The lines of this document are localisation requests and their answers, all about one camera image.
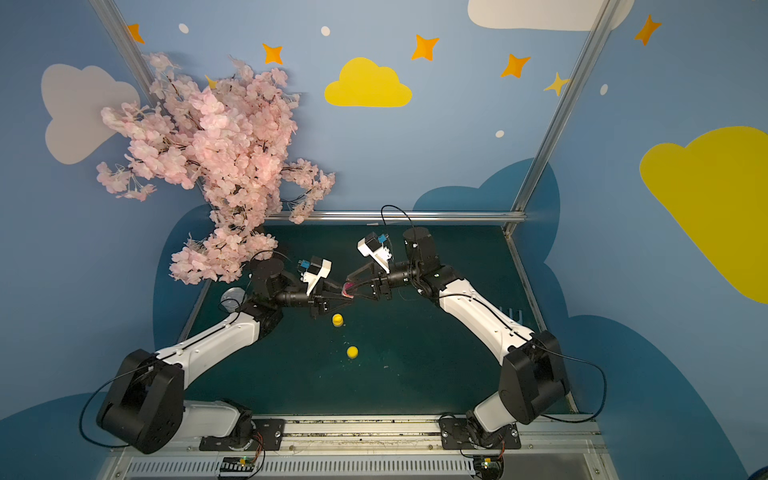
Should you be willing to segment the pink cherry blossom tree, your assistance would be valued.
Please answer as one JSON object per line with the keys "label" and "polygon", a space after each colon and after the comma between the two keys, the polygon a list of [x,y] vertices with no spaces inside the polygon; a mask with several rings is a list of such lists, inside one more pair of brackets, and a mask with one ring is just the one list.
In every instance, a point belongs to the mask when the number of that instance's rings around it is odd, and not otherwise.
{"label": "pink cherry blossom tree", "polygon": [[167,55],[146,59],[158,102],[102,109],[103,123],[129,146],[125,164],[98,165],[97,180],[115,197],[138,201],[155,192],[156,180],[199,189],[214,230],[172,255],[170,275],[186,285],[232,282],[244,263],[267,259],[277,248],[262,228],[267,218],[286,210],[291,222],[302,223],[331,192],[335,176],[289,158],[300,97],[285,92],[285,71],[256,73],[237,60],[233,76],[202,87]]}

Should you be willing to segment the left electronics board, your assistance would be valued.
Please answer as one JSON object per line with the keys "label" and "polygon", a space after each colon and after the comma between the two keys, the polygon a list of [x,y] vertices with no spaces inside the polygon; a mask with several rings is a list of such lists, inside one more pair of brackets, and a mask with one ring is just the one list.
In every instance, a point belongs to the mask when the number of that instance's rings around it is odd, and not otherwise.
{"label": "left electronics board", "polygon": [[224,457],[218,464],[217,479],[249,479],[257,470],[254,456]]}

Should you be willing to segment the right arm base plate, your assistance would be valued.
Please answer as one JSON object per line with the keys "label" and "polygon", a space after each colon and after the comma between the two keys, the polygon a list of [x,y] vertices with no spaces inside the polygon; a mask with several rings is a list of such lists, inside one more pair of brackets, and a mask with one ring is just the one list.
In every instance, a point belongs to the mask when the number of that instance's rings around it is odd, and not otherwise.
{"label": "right arm base plate", "polygon": [[515,423],[489,432],[475,419],[441,415],[437,419],[442,448],[445,450],[520,449],[521,441]]}

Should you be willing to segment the magenta paint jar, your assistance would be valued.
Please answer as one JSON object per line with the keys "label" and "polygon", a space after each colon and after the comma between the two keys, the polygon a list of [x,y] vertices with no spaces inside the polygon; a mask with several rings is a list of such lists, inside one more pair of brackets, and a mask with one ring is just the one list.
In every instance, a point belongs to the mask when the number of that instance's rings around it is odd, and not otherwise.
{"label": "magenta paint jar", "polygon": [[352,283],[352,282],[346,282],[346,283],[343,285],[343,288],[342,288],[341,294],[342,294],[342,295],[343,295],[345,298],[349,298],[349,299],[352,299],[352,298],[354,297],[354,290],[355,290],[355,284],[354,284],[354,283]]}

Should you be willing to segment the left aluminium frame post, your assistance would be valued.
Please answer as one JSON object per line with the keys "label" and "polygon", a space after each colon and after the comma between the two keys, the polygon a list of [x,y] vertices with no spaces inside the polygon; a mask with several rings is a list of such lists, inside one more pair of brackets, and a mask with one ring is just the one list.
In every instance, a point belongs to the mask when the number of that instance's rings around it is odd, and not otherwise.
{"label": "left aluminium frame post", "polygon": [[150,91],[154,77],[117,4],[113,0],[90,0],[89,3],[133,74],[141,91],[151,103],[155,103],[157,97]]}

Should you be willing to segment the silver metal can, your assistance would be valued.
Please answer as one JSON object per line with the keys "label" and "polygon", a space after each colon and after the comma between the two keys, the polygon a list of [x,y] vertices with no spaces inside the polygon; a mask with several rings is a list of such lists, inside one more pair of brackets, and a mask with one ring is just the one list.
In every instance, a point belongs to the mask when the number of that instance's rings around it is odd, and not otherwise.
{"label": "silver metal can", "polygon": [[236,312],[242,307],[245,297],[246,292],[243,288],[231,287],[221,295],[219,306],[228,313]]}

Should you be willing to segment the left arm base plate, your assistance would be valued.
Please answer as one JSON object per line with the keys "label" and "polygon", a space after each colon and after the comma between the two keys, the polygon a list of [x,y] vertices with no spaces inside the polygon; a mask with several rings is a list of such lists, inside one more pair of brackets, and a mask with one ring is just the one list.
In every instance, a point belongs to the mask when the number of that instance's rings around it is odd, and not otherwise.
{"label": "left arm base plate", "polygon": [[248,452],[278,451],[281,447],[286,421],[279,418],[243,417],[234,429],[225,436],[203,437],[200,451]]}

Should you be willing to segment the horizontal aluminium frame bar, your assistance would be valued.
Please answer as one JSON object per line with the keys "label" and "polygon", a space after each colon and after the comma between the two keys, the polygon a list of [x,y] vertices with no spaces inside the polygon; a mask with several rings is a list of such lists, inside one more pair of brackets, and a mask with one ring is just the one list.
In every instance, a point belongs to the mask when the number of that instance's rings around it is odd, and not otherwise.
{"label": "horizontal aluminium frame bar", "polygon": [[506,224],[522,223],[526,220],[523,212],[495,211],[407,211],[387,207],[380,211],[315,211],[307,216],[305,223],[337,224]]}

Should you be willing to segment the aluminium frame post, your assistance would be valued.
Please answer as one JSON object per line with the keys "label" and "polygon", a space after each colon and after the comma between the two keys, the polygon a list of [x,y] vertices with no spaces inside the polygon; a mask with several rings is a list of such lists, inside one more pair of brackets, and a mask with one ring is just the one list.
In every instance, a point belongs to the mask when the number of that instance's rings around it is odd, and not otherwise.
{"label": "aluminium frame post", "polygon": [[613,20],[621,4],[619,0],[604,1],[598,10],[595,22],[571,72],[570,82],[566,85],[565,92],[560,95],[542,143],[515,197],[511,208],[512,213],[525,217],[525,211],[533,193],[610,36]]}
{"label": "aluminium frame post", "polygon": [[89,3],[133,74],[141,91],[151,103],[155,103],[157,97],[150,91],[154,77],[117,4],[113,0],[90,0]]}

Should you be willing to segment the right electronics board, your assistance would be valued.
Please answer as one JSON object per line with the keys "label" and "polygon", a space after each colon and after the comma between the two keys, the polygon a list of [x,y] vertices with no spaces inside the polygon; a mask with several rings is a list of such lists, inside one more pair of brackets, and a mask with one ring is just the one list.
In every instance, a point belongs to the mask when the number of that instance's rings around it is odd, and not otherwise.
{"label": "right electronics board", "polygon": [[504,473],[504,460],[501,457],[474,456],[472,465],[473,479],[500,480]]}

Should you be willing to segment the electronics board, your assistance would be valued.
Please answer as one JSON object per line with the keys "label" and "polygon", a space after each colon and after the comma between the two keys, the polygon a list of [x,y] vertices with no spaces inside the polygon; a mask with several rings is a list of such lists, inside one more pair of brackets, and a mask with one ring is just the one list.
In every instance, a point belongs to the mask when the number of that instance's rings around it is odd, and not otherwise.
{"label": "electronics board", "polygon": [[249,479],[257,470],[254,456],[224,457],[218,464],[217,479]]}
{"label": "electronics board", "polygon": [[472,465],[473,479],[500,480],[504,473],[504,460],[501,457],[474,456]]}

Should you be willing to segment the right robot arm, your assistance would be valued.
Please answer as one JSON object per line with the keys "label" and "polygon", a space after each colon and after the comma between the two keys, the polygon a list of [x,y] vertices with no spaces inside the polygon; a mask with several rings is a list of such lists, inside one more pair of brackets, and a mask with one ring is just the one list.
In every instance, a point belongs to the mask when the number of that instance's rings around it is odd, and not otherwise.
{"label": "right robot arm", "polygon": [[443,263],[434,238],[424,227],[405,231],[406,259],[396,262],[388,237],[370,233],[357,243],[368,262],[345,281],[343,293],[361,287],[379,299],[410,286],[474,334],[501,367],[497,391],[467,413],[470,431],[494,433],[514,423],[529,424],[570,393],[558,340],[535,332],[486,300],[452,266]]}

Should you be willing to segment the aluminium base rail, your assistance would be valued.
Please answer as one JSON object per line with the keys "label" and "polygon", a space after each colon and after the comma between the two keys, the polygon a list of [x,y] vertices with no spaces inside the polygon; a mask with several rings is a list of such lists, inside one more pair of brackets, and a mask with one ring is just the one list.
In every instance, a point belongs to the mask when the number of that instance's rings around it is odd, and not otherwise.
{"label": "aluminium base rail", "polygon": [[473,479],[474,456],[501,457],[501,479],[615,479],[594,421],[516,424],[521,448],[445,450],[439,415],[277,416],[286,426],[278,451],[200,451],[199,440],[173,441],[151,455],[127,448],[108,455],[102,479],[217,479],[224,457],[254,456],[249,479]]}

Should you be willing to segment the right aluminium frame post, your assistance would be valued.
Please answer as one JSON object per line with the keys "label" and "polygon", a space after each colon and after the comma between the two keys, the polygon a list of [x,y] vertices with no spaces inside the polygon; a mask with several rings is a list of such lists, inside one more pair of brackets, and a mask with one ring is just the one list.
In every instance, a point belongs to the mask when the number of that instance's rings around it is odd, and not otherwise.
{"label": "right aluminium frame post", "polygon": [[571,72],[570,82],[566,85],[565,92],[560,95],[542,143],[515,197],[511,208],[512,213],[525,217],[525,211],[533,193],[610,36],[613,20],[621,4],[619,0],[604,1],[598,10],[595,22]]}

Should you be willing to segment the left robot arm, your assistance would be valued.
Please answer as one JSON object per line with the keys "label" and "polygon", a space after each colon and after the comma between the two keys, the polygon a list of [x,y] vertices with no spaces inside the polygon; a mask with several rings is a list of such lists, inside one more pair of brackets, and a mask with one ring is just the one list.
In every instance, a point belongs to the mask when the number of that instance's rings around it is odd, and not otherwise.
{"label": "left robot arm", "polygon": [[249,280],[214,326],[156,352],[138,349],[120,365],[96,415],[97,425],[141,453],[152,454],[175,440],[198,439],[206,450],[246,451],[256,446],[249,408],[234,401],[186,399],[187,388],[235,352],[271,333],[286,307],[312,316],[329,310],[340,286],[329,281],[332,263],[314,257],[299,264],[299,276],[282,260],[251,264]]}

